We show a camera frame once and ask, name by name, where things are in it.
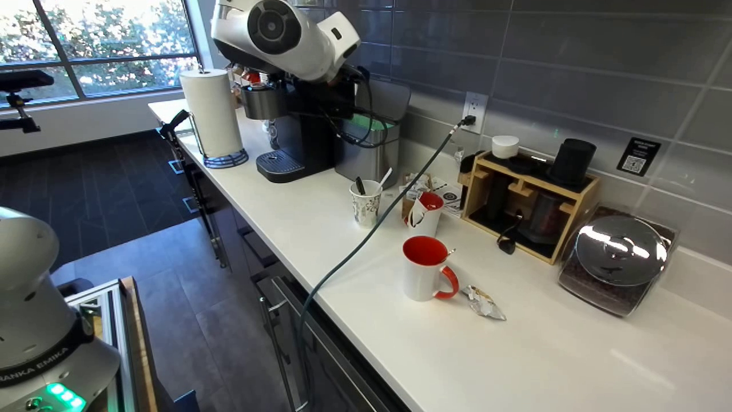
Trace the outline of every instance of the green light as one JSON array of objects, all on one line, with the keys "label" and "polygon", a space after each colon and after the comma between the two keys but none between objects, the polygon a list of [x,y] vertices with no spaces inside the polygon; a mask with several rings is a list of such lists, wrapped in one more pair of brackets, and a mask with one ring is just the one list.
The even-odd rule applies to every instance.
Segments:
[{"label": "green light", "polygon": [[65,385],[47,385],[51,394],[65,394]]},{"label": "green light", "polygon": [[83,400],[83,399],[73,399],[73,400],[70,400],[70,408],[83,410],[83,408],[85,408],[85,400]]},{"label": "green light", "polygon": [[83,397],[59,382],[45,385],[45,391],[51,394],[47,400],[54,404],[58,412],[83,412],[86,408],[86,400]]}]

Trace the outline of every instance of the black power cord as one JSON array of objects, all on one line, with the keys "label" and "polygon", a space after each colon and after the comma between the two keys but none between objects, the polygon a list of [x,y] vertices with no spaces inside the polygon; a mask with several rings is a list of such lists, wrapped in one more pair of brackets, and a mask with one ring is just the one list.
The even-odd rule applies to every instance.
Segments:
[{"label": "black power cord", "polygon": [[475,116],[461,116],[451,130],[449,136],[442,139],[442,144],[434,148],[434,153],[427,158],[427,162],[415,174],[415,178],[403,188],[403,192],[389,204],[389,209],[383,214],[383,217],[372,225],[372,230],[366,233],[366,239],[352,247],[352,253],[347,253],[317,283],[315,288],[306,296],[305,304],[301,304],[301,315],[299,315],[299,322],[297,322],[297,346],[299,346],[299,369],[301,369],[301,375],[305,375],[305,391],[306,397],[312,394],[312,374],[309,374],[309,365],[305,359],[305,322],[309,318],[309,310],[317,296],[317,291],[352,258],[357,257],[363,245],[372,239],[372,233],[383,226],[383,223],[389,217],[389,214],[397,207],[397,202],[412,191],[412,185],[431,169],[431,166],[434,162],[434,158],[443,152],[443,147],[451,143],[451,137],[455,136],[457,129],[461,126],[472,126],[475,123]]},{"label": "black power cord", "polygon": [[378,148],[378,147],[384,147],[389,143],[396,143],[396,139],[386,139],[386,134],[383,136],[380,143],[366,143],[370,137],[375,123],[383,130],[386,130],[389,123],[372,112],[370,71],[366,66],[352,66],[350,76],[366,90],[363,96],[366,96],[366,106],[369,106],[366,109],[355,107],[352,112],[369,116],[369,122],[366,122],[363,136],[355,137],[355,136],[347,136],[342,126],[339,126],[341,122],[347,122],[347,120],[355,120],[355,116],[347,116],[347,120],[326,116],[326,122],[333,129],[336,137],[342,139],[345,144],[358,147],[358,148]]}]

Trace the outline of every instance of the window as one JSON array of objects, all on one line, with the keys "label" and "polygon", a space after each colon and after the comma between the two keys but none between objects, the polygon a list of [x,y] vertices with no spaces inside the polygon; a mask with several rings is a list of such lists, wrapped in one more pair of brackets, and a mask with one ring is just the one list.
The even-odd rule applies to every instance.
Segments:
[{"label": "window", "polygon": [[198,61],[186,0],[13,0],[0,8],[0,71],[42,68],[36,101],[178,87]]}]

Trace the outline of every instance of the white mug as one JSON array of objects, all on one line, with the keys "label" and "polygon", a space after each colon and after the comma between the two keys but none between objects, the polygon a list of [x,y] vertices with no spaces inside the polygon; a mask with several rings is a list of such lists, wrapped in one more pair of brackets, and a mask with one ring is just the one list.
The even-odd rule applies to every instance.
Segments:
[{"label": "white mug", "polygon": [[407,215],[409,235],[437,235],[443,199],[437,192],[423,192]]}]

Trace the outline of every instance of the cup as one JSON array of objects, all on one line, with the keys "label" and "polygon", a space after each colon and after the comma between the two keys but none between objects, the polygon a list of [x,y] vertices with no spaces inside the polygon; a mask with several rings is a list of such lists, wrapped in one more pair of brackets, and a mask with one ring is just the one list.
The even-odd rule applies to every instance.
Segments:
[{"label": "cup", "polygon": [[[437,239],[415,235],[403,245],[404,272],[403,286],[412,299],[449,299],[459,291],[457,274],[445,266],[449,247]],[[439,291],[442,280],[451,283],[451,291]]]},{"label": "cup", "polygon": [[493,136],[490,139],[490,144],[491,144],[490,153],[493,158],[507,160],[507,158],[514,158],[519,153],[519,137],[514,137],[514,136]]},{"label": "cup", "polygon": [[437,235],[443,199],[437,192],[421,192],[407,215],[412,235]]},{"label": "cup", "polygon": [[383,185],[370,178],[361,178],[361,183],[366,194],[358,192],[357,183],[347,185],[352,221],[361,226],[372,226],[380,217]]}]

